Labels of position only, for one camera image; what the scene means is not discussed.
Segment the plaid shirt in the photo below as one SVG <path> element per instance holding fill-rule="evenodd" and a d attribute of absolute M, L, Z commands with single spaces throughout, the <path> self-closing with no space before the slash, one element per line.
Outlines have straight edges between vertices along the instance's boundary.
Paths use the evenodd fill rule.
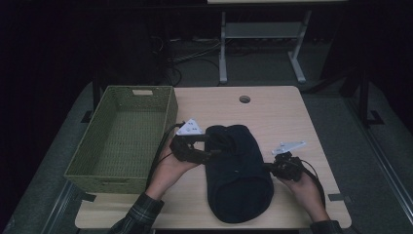
<path fill-rule="evenodd" d="M 108 234 L 149 233 L 163 205 L 163 201 L 153 200 L 146 193 L 142 193 L 127 215 L 115 223 Z"/>

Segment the dark blue fabric item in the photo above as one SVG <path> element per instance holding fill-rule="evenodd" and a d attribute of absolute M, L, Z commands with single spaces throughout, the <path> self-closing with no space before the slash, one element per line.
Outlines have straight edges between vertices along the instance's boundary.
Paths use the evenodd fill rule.
<path fill-rule="evenodd" d="M 207 199 L 221 221 L 240 223 L 258 217 L 270 206 L 274 184 L 263 169 L 258 144 L 244 125 L 211 126 L 205 151 L 222 152 L 206 163 Z"/>

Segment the wooden table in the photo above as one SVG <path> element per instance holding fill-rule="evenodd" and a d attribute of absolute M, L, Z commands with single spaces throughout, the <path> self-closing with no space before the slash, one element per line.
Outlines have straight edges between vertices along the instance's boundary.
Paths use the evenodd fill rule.
<path fill-rule="evenodd" d="M 274 162 L 271 151 L 280 142 L 305 140 L 307 145 L 293 150 L 294 156 L 308 161 L 317 170 L 326 194 L 330 217 L 343 228 L 351 218 L 343 201 L 331 202 L 327 194 L 340 193 L 326 161 L 310 116 L 295 87 L 216 87 L 176 88 L 179 105 L 176 122 L 196 119 L 205 130 L 212 125 L 246 125 L 261 149 L 264 162 Z M 241 103 L 240 96 L 250 97 Z M 197 148 L 203 149 L 201 143 Z M 311 220 L 296 203 L 290 191 L 273 178 L 275 195 L 269 209 L 261 216 L 240 224 L 218 220 L 207 203 L 205 167 L 186 173 L 164 196 L 165 206 L 156 219 L 156 229 L 298 229 Z M 110 228 L 125 216 L 138 195 L 95 194 L 93 203 L 83 202 L 75 223 L 79 228 Z"/>

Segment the person's right hand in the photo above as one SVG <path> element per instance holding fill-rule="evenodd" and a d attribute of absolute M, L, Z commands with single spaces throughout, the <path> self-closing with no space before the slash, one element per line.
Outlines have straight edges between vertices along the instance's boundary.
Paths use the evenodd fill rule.
<path fill-rule="evenodd" d="M 305 173 L 302 173 L 299 181 L 279 178 L 294 194 L 298 203 L 310 215 L 313 222 L 330 220 L 327 211 L 322 205 L 319 190 L 313 180 Z"/>

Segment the human hand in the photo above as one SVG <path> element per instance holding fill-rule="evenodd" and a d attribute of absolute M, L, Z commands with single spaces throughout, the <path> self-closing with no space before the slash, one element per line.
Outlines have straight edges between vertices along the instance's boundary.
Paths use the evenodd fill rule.
<path fill-rule="evenodd" d="M 171 139 L 166 143 L 159 157 L 159 164 L 152 175 L 152 181 L 146 189 L 146 195 L 155 200 L 161 200 L 165 192 L 173 186 L 187 171 L 199 164 L 181 162 L 176 159 L 169 148 Z"/>
<path fill-rule="evenodd" d="M 302 173 L 301 179 L 297 182 L 282 178 L 279 180 L 291 190 L 297 202 L 306 210 L 313 222 L 330 220 L 322 204 L 319 190 L 307 174 Z"/>

